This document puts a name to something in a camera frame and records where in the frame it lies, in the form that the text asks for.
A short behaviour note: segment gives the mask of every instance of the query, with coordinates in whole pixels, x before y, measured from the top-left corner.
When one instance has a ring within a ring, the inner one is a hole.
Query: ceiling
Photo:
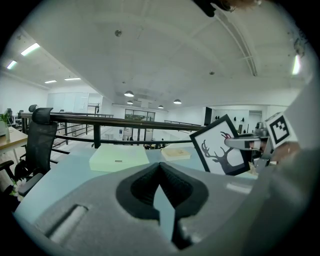
[[[45,89],[57,86],[85,85],[81,80],[65,81],[66,78],[76,78],[77,76],[59,63],[43,47],[39,47],[25,56],[21,55],[21,52],[34,43],[36,41],[22,27],[19,27],[12,35],[4,54],[1,56],[0,71]],[[12,60],[17,64],[12,69],[7,69]]]
[[[276,102],[304,85],[292,76],[291,30],[270,2],[232,13],[217,8],[210,18],[191,0],[47,1],[22,28],[4,67],[16,58],[12,72],[41,85],[79,76],[115,104],[126,104],[127,90],[133,106],[145,100],[154,109],[181,107],[175,99],[185,107],[258,103],[251,96],[281,90]],[[35,41],[41,48],[23,57]]]

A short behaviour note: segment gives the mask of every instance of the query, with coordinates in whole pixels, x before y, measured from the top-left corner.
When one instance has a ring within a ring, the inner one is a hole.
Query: black and white sign
[[[289,140],[291,134],[283,113],[278,113],[273,118],[269,118],[266,124],[274,148]]]
[[[207,172],[235,176],[250,170],[244,152],[225,144],[225,140],[237,136],[230,118],[225,115],[190,138]]]

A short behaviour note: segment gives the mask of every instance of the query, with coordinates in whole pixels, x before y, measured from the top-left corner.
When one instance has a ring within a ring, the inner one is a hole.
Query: gray table surface
[[[193,147],[184,148],[191,153],[188,160],[177,160],[175,164],[204,172],[205,169]],[[86,181],[110,172],[92,171],[89,160],[96,149],[82,148],[71,152],[52,168],[27,194],[20,203],[14,215],[34,224],[36,219],[51,205],[66,196],[72,190]],[[160,149],[146,150],[150,163],[165,162]],[[253,175],[243,173],[242,177],[253,178]],[[171,206],[161,187],[158,188],[154,198],[154,207],[160,211],[161,228],[165,235],[171,239],[174,208]]]

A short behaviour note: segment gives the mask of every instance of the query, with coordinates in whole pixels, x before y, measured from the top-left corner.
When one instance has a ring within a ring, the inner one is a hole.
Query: paper
[[[127,168],[149,164],[142,146],[102,144],[89,160],[92,171],[118,172]]]

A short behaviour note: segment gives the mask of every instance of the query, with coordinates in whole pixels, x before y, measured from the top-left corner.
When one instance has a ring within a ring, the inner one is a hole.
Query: potted plant
[[[10,140],[9,128],[7,126],[8,118],[8,111],[5,111],[3,114],[0,114],[0,136],[5,135],[7,141]]]

